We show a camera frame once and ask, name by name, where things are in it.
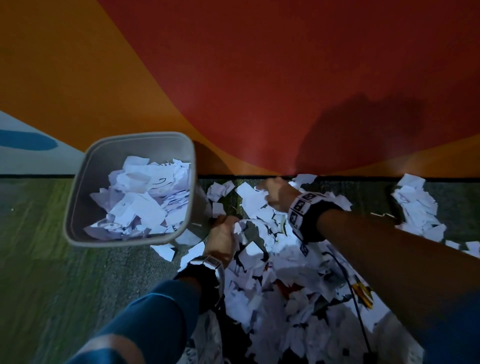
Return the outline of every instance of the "sleeve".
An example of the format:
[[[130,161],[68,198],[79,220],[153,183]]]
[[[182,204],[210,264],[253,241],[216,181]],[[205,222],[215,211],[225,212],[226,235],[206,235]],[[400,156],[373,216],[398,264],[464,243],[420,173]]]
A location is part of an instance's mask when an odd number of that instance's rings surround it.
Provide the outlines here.
[[[425,364],[480,363],[480,291],[467,294],[419,333]]]
[[[145,364],[175,364],[198,320],[200,295],[189,283],[168,280],[132,302],[96,337],[114,334],[128,338],[142,352]],[[82,352],[68,364],[124,364],[113,348]]]

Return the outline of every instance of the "gray plastic bin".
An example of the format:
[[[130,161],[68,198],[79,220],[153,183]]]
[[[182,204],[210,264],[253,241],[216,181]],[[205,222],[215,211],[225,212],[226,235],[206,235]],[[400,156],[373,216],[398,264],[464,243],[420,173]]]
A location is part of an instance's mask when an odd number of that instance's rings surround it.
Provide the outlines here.
[[[151,162],[165,163],[173,158],[190,162],[190,199],[185,221],[173,233],[143,239],[102,241],[90,237],[84,227],[105,217],[105,211],[90,197],[101,187],[108,188],[108,175],[120,170],[128,156],[150,158]],[[139,133],[112,136],[100,139],[89,147],[70,192],[63,233],[70,244],[84,247],[114,247],[143,244],[166,244],[179,238],[195,236],[197,242],[204,239],[209,230],[212,216],[211,205],[205,192],[197,183],[195,149],[189,137],[176,132]]]

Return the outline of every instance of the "painted wall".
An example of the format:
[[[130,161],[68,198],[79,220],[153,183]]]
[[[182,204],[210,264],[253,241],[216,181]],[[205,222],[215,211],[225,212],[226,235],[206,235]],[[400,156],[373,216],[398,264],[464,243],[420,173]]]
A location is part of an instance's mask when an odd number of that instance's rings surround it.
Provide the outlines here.
[[[0,111],[0,174],[75,174],[83,156]]]
[[[77,149],[175,130],[200,173],[480,176],[477,2],[0,7],[0,109]]]

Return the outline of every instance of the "green carpet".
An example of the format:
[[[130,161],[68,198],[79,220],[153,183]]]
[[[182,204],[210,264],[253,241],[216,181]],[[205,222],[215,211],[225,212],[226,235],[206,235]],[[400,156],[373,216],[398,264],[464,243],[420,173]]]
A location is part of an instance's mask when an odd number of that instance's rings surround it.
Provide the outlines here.
[[[71,182],[0,179],[0,363],[62,363],[126,304],[178,269],[185,250],[167,263],[149,246],[69,246],[61,225]],[[212,182],[201,181],[203,187]],[[307,189],[344,194],[354,211],[368,215],[398,213],[389,198],[393,186],[316,182]],[[480,240],[480,183],[431,182],[425,189],[439,203],[447,239]],[[242,213],[235,193],[220,202],[227,213]]]

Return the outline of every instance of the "black cable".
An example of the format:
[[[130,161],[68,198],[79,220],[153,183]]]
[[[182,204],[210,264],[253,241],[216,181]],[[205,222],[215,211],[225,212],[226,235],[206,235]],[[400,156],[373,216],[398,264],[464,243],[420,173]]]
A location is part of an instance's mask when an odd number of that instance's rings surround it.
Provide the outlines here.
[[[353,292],[353,288],[352,288],[352,285],[350,284],[350,281],[348,280],[348,273],[347,273],[347,270],[345,269],[345,267],[343,265],[340,264],[340,262],[338,261],[338,259],[330,252],[324,252],[324,254],[329,254],[332,256],[332,258],[336,261],[336,263],[338,264],[338,266],[340,267],[340,270],[342,271],[344,277],[345,277],[345,280],[347,281],[347,284],[348,284],[348,288],[350,288],[350,292],[352,294],[352,297],[353,297],[353,303],[355,304],[355,310],[357,311],[357,316],[358,316],[358,319],[360,321],[360,327],[361,327],[361,332],[363,334],[363,338],[365,339],[365,344],[367,345],[367,350],[368,350],[368,353],[369,354],[372,354],[372,349],[370,348],[370,343],[368,342],[368,338],[367,338],[367,332],[365,331],[365,326],[363,325],[363,321],[361,320],[361,316],[360,316],[360,309],[359,309],[359,306],[357,304],[357,300],[355,299],[355,293]]]

